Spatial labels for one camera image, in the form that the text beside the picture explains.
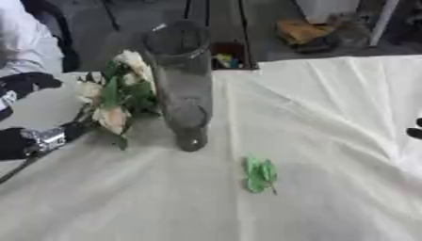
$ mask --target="black chair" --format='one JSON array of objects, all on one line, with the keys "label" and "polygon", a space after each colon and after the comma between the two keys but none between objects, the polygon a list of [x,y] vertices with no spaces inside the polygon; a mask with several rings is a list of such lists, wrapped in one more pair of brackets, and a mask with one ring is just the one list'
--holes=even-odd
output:
[{"label": "black chair", "polygon": [[58,39],[58,46],[60,47],[63,58],[63,71],[74,72],[80,66],[79,54],[73,49],[72,33],[69,30],[68,21],[63,12],[57,6],[45,0],[21,0],[27,12],[32,14],[40,22],[45,22],[46,17],[53,17],[60,29],[60,36]]}]

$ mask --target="white object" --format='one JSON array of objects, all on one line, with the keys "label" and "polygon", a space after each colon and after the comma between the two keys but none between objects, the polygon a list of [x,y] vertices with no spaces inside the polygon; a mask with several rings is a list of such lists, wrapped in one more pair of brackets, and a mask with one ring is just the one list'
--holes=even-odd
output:
[{"label": "white object", "polygon": [[380,41],[380,38],[385,31],[385,28],[390,22],[391,17],[393,16],[399,1],[400,0],[388,0],[384,5],[380,19],[377,21],[377,24],[374,30],[372,31],[371,41],[369,43],[371,47],[375,47],[378,45],[378,42]]},{"label": "white object", "polygon": [[24,10],[20,0],[0,0],[0,56],[6,61],[0,76],[62,71],[57,39]]},{"label": "white object", "polygon": [[332,14],[353,13],[359,0],[296,0],[311,24],[324,24]]},{"label": "white object", "polygon": [[[214,72],[209,144],[177,149],[139,121],[126,152],[92,134],[0,185],[0,239],[422,240],[422,56],[341,57]],[[0,127],[51,128],[75,78],[28,96]],[[243,189],[241,157],[271,159],[278,196]],[[18,163],[0,163],[1,172]]]}]

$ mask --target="chair leg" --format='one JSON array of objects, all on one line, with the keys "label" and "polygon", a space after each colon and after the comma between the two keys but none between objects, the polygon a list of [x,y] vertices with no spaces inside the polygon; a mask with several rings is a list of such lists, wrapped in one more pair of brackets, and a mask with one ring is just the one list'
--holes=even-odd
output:
[{"label": "chair leg", "polygon": [[114,30],[119,32],[121,30],[121,27],[117,23],[116,17],[110,9],[110,4],[112,2],[110,0],[101,0],[101,3],[103,4],[105,12],[107,13],[108,18],[110,19],[111,25],[113,26]]}]

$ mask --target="yellow object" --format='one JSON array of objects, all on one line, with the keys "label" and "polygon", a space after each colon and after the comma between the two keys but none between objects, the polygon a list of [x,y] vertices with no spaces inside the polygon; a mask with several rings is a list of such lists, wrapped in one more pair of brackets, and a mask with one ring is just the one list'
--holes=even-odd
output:
[{"label": "yellow object", "polygon": [[333,27],[312,25],[301,20],[281,20],[277,23],[277,32],[289,44],[304,44],[316,38],[328,35]]}]

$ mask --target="clear glass vase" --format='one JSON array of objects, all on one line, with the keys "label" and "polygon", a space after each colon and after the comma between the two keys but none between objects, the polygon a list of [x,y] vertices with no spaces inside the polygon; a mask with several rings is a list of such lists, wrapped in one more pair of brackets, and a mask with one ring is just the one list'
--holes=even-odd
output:
[{"label": "clear glass vase", "polygon": [[213,112],[208,31],[181,20],[156,27],[143,41],[166,123],[182,150],[198,151]]}]

